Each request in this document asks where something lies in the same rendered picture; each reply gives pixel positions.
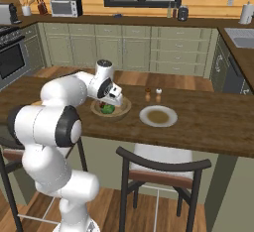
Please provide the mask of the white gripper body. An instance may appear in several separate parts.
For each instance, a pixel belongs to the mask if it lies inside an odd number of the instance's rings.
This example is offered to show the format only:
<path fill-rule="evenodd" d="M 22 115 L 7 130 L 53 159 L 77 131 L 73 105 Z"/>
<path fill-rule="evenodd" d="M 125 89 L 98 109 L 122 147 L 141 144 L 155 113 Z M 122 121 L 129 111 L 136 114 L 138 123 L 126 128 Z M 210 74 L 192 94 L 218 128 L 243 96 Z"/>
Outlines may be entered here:
<path fill-rule="evenodd" d="M 107 104 L 110 104 L 110 105 L 121 106 L 122 105 L 122 98 L 123 98 L 122 94 L 119 94 L 117 97 L 111 97 L 110 95 L 106 95 L 103 98 L 103 101 Z"/>

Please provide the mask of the round wooden bowl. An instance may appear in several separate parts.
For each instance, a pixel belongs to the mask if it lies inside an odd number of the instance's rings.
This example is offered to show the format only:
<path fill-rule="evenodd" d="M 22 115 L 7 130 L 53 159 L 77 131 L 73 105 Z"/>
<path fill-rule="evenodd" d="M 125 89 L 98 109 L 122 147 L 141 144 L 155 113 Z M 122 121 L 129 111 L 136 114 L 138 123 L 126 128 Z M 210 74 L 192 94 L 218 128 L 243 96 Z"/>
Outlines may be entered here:
<path fill-rule="evenodd" d="M 113 120 L 119 120 L 123 118 L 131 109 L 132 103 L 127 97 L 122 98 L 122 104 L 120 106 L 116 106 L 115 110 L 110 114 L 104 114 L 101 112 L 101 108 L 99 106 L 98 101 L 93 101 L 90 105 L 91 111 L 102 118 L 111 118 Z"/>

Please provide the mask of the green broccoli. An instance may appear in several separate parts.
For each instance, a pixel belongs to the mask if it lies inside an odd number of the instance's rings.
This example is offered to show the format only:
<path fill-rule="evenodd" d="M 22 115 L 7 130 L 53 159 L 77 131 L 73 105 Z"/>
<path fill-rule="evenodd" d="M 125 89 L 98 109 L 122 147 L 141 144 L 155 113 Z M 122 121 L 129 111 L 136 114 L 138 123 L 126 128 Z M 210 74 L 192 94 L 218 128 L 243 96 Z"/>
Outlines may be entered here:
<path fill-rule="evenodd" d="M 102 108 L 101 108 L 101 112 L 103 114 L 111 114 L 113 113 L 115 110 L 115 106 L 114 105 L 104 105 Z"/>

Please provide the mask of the white plate with brown centre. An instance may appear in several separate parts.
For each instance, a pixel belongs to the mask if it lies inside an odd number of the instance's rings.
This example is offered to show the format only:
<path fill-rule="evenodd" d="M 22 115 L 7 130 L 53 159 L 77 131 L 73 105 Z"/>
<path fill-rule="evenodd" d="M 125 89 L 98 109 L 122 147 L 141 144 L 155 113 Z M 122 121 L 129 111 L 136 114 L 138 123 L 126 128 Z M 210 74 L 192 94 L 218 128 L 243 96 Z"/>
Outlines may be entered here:
<path fill-rule="evenodd" d="M 147 106 L 139 113 L 140 120 L 151 127 L 171 127 L 178 121 L 177 113 L 166 106 Z"/>

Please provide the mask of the green base cupboard run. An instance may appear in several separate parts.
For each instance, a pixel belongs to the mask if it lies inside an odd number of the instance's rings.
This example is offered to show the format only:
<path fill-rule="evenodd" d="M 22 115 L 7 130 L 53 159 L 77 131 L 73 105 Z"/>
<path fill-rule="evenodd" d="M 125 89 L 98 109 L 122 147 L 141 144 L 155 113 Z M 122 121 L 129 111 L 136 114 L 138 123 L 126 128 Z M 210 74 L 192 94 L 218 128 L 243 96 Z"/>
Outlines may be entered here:
<path fill-rule="evenodd" d="M 37 23 L 35 47 L 46 65 L 94 67 L 209 77 L 218 32 L 211 28 Z"/>

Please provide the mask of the dark chair with white seat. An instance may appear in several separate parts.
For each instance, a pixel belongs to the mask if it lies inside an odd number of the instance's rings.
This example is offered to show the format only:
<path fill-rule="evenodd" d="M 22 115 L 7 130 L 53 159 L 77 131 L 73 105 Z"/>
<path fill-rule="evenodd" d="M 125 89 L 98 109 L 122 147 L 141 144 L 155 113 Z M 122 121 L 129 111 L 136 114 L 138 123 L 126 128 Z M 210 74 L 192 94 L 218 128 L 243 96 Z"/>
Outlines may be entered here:
<path fill-rule="evenodd" d="M 192 232 L 201 174 L 211 167 L 209 159 L 194 162 L 191 150 L 136 144 L 131 153 L 118 147 L 116 153 L 123 158 L 119 232 L 125 232 L 127 195 L 133 196 L 137 207 L 139 187 L 157 183 L 172 186 L 179 194 L 177 216 L 181 216 L 183 200 L 189 205 L 186 232 Z"/>

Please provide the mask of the white toaster oven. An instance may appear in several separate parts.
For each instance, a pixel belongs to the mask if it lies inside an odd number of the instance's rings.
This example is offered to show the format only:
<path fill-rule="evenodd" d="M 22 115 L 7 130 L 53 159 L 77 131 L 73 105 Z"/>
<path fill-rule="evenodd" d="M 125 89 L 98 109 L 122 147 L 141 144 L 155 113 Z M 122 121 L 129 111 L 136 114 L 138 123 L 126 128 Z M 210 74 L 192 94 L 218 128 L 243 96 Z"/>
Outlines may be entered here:
<path fill-rule="evenodd" d="M 53 17 L 77 18 L 83 14 L 81 0 L 51 0 Z"/>

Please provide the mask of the dark grey jar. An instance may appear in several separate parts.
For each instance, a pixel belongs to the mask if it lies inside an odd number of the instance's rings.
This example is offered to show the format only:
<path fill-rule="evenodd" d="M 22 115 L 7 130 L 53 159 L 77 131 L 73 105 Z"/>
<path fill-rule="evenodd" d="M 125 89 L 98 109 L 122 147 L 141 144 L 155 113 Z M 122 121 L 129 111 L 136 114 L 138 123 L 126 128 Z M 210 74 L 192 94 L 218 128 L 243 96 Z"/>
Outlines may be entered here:
<path fill-rule="evenodd" d="M 186 21 L 189 17 L 189 7 L 188 6 L 181 6 L 178 11 L 178 20 L 179 21 Z"/>

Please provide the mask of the dark dishwasher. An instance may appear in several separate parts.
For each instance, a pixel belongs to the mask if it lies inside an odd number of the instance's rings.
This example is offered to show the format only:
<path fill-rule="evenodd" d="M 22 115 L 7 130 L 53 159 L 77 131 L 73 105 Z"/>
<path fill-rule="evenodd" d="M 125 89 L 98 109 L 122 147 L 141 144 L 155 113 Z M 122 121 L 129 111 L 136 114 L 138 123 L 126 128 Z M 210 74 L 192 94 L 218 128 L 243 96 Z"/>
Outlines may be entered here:
<path fill-rule="evenodd" d="M 223 93 L 239 94 L 243 84 L 244 76 L 232 55 L 228 56 L 229 67 L 222 89 Z"/>

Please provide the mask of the brown knife block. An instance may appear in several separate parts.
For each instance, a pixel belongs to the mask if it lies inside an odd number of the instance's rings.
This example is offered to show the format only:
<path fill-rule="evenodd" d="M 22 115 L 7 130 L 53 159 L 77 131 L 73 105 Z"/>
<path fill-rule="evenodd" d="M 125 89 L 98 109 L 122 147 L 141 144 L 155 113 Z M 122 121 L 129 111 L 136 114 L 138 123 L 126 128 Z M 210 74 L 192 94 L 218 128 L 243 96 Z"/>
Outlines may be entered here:
<path fill-rule="evenodd" d="M 44 0 L 37 0 L 38 3 L 38 10 L 41 15 L 47 15 L 48 14 L 48 9 L 47 6 L 44 2 Z"/>

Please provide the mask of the dark chair with brown seat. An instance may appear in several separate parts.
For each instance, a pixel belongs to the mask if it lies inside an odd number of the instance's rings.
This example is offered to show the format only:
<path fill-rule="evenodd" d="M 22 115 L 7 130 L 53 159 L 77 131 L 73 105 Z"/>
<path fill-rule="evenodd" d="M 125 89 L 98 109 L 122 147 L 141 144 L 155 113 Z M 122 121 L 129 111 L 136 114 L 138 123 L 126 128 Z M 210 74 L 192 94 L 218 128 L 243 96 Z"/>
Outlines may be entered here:
<path fill-rule="evenodd" d="M 23 149 L 9 140 L 0 138 L 0 144 L 8 146 L 8 149 L 0 149 L 0 175 L 3 181 L 5 192 L 7 194 L 7 199 L 12 211 L 12 215 L 16 225 L 17 232 L 24 232 L 22 223 L 20 220 L 17 204 L 14 198 L 11 183 L 8 177 L 9 173 L 21 167 L 21 159 L 23 155 Z"/>

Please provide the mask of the white pot with utensils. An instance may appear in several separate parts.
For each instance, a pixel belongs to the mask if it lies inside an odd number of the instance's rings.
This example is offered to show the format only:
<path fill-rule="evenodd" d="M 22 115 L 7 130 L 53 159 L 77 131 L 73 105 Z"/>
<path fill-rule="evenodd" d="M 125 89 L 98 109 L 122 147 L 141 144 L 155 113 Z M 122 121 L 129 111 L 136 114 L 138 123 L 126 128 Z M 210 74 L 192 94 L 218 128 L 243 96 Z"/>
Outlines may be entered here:
<path fill-rule="evenodd" d="M 35 0 L 19 0 L 22 6 L 22 13 L 24 16 L 31 16 L 31 5 L 35 2 Z"/>

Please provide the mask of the grey coffee machine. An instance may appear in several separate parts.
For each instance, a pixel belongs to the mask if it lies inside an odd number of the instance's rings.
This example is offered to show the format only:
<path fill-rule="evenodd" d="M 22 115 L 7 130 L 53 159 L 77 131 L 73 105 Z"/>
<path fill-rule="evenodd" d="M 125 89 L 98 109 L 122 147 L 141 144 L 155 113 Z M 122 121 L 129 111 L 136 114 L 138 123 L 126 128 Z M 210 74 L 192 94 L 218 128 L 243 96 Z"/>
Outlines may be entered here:
<path fill-rule="evenodd" d="M 13 3 L 0 3 L 0 24 L 13 25 L 20 23 L 15 5 Z"/>

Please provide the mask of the grey sink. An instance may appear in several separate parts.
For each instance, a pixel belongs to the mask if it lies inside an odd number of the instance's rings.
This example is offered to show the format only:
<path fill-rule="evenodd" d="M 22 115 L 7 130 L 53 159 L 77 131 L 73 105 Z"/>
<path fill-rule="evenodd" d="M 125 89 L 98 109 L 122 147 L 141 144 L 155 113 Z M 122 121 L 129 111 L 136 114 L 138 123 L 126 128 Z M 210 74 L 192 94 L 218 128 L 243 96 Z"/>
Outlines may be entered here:
<path fill-rule="evenodd" d="M 254 49 L 254 29 L 225 28 L 236 48 Z"/>

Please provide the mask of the white paper towel roll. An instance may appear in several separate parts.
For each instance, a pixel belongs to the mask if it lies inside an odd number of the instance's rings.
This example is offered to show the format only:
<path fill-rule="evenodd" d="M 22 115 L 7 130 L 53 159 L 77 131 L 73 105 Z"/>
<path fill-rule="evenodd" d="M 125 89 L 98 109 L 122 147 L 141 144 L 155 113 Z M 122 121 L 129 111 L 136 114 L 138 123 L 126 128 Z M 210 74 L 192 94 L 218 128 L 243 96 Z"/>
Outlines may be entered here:
<path fill-rule="evenodd" d="M 248 2 L 247 4 L 244 4 L 242 7 L 239 23 L 241 25 L 248 25 L 252 22 L 253 16 L 254 16 L 254 5 Z"/>

